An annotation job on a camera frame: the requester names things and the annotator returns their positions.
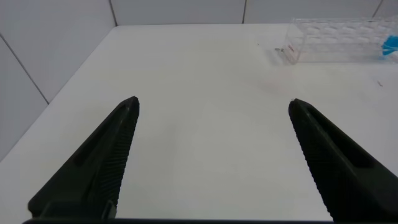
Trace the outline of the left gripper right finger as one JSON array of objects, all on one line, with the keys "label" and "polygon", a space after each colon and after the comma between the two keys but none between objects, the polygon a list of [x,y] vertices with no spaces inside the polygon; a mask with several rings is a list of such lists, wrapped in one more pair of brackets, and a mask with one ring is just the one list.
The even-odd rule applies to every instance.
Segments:
[{"label": "left gripper right finger", "polygon": [[310,173],[335,222],[397,222],[397,176],[311,104],[289,103]]}]

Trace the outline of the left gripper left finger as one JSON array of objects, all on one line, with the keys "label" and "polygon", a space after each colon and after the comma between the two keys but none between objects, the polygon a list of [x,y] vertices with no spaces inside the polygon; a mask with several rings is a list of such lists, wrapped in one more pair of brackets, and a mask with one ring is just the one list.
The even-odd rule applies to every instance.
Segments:
[{"label": "left gripper left finger", "polygon": [[104,218],[115,212],[138,117],[137,97],[120,102],[31,198],[32,216]]}]

